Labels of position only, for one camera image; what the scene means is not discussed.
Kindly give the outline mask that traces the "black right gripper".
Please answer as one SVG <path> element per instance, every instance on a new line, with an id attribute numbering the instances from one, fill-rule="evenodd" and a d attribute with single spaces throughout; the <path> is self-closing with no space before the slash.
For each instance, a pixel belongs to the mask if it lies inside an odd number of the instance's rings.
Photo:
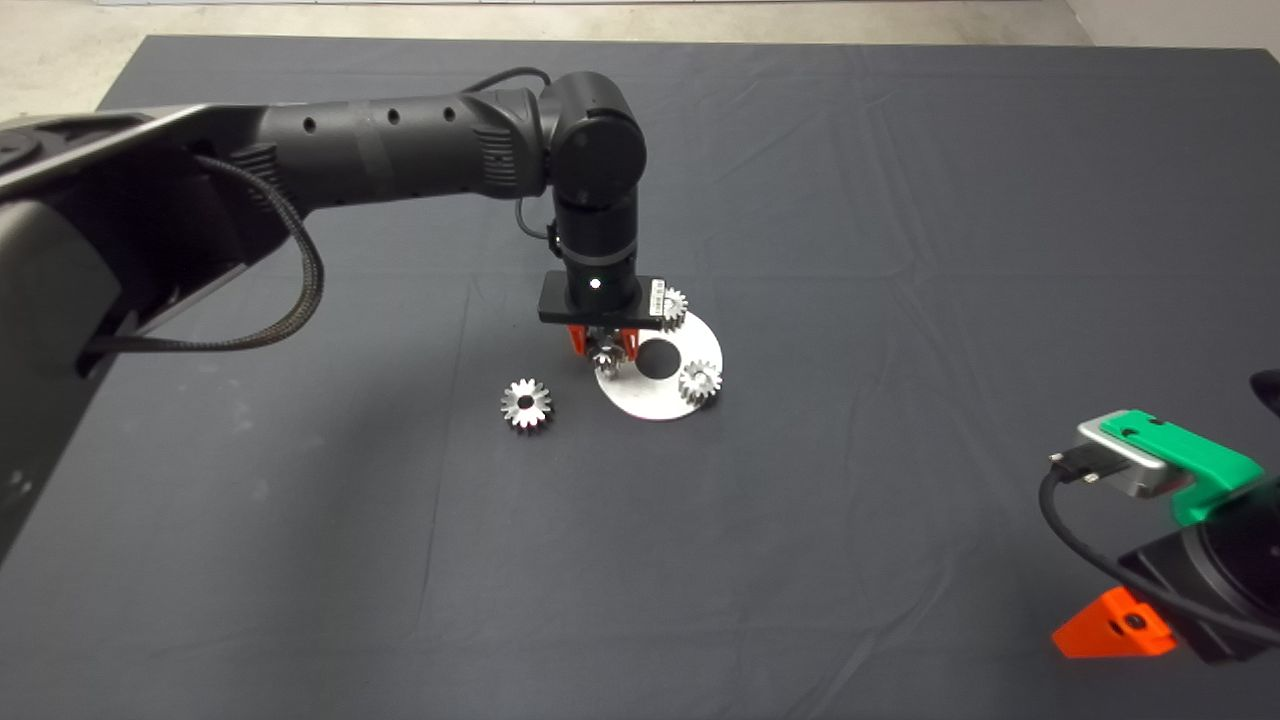
<path id="1" fill-rule="evenodd" d="M 1206 521 L 1125 553 L 1120 564 L 1184 600 L 1277 629 L 1274 520 Z M 1244 662 L 1268 650 L 1165 603 L 1152 605 L 1114 587 L 1059 626 L 1051 641 L 1066 659 L 1158 657 L 1178 647 L 1172 629 L 1207 664 Z"/>

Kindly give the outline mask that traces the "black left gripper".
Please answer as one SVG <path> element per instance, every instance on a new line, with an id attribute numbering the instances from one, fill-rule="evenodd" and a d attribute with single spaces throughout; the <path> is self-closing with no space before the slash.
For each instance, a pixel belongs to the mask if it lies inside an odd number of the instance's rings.
<path id="1" fill-rule="evenodd" d="M 620 329 L 625 359 L 634 361 L 640 329 L 659 331 L 664 325 L 666 288 L 666 281 L 654 275 L 636 275 L 622 283 L 594 275 L 545 275 L 538 315 L 544 323 L 568 325 L 577 356 L 588 354 L 586 327 Z"/>

